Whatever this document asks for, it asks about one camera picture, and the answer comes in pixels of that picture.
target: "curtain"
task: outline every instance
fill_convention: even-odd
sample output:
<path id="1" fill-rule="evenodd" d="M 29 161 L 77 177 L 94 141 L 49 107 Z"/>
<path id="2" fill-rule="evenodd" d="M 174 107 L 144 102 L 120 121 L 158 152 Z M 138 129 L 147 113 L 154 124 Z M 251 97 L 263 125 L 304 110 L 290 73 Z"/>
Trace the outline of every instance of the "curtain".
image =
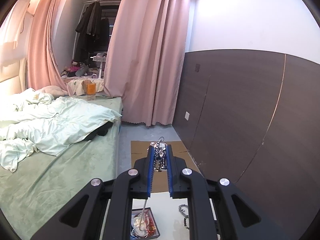
<path id="1" fill-rule="evenodd" d="M 28 46 L 28 85 L 35 90 L 50 85 L 67 90 L 52 50 L 52 28 L 59 3 L 60 0 L 40 0 L 32 21 Z"/>
<path id="2" fill-rule="evenodd" d="M 18 0 L 0 27 L 0 60 L 2 55 L 15 49 L 23 28 L 30 0 Z"/>
<path id="3" fill-rule="evenodd" d="M 173 120 L 190 0 L 122 0 L 112 32 L 104 90 L 122 97 L 123 120 Z"/>

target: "light green blanket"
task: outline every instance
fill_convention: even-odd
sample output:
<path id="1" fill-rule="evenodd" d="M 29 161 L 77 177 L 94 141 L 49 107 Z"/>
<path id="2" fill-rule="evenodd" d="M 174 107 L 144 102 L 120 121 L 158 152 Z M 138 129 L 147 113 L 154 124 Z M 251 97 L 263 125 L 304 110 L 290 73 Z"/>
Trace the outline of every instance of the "light green blanket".
<path id="1" fill-rule="evenodd" d="M 121 113 L 121 98 L 89 101 Z M 22 240 L 44 225 L 92 178 L 116 177 L 120 121 L 106 136 L 71 145 L 57 157 L 34 153 L 16 172 L 0 167 L 0 207 Z"/>

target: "white electrical outlet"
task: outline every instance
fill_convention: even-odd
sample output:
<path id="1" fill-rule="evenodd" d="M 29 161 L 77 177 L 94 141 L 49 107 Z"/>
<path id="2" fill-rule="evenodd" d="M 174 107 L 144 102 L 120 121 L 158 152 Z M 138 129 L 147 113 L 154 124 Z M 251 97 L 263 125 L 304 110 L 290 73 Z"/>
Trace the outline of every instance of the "white electrical outlet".
<path id="1" fill-rule="evenodd" d="M 190 116 L 190 114 L 188 112 L 186 112 L 186 114 L 184 115 L 184 118 L 188 121 L 189 120 L 189 116 Z"/>

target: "cardboard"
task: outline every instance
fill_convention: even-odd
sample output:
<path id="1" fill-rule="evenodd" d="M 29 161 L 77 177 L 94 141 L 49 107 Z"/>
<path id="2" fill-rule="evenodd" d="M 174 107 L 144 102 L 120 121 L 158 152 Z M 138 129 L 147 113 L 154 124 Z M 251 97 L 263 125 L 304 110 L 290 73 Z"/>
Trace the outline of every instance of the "cardboard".
<path id="1" fill-rule="evenodd" d="M 166 143 L 171 145 L 172 153 L 174 156 L 183 158 L 186 161 L 188 168 L 200 173 L 198 167 L 195 165 L 183 142 L 173 141 Z M 144 158 L 148 155 L 149 146 L 150 142 L 131 141 L 131 167 L 134 166 L 136 160 Z M 167 171 L 155 172 L 152 182 L 152 193 L 166 191 L 168 191 Z"/>

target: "gray floor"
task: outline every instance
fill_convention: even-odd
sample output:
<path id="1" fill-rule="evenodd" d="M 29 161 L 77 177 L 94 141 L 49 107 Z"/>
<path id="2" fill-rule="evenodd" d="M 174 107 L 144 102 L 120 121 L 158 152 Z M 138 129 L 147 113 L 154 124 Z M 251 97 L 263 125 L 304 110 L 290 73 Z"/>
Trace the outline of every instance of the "gray floor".
<path id="1" fill-rule="evenodd" d="M 172 125 L 122 123 L 119 138 L 118 174 L 131 168 L 131 141 L 157 141 L 161 136 L 165 141 L 181 141 Z"/>

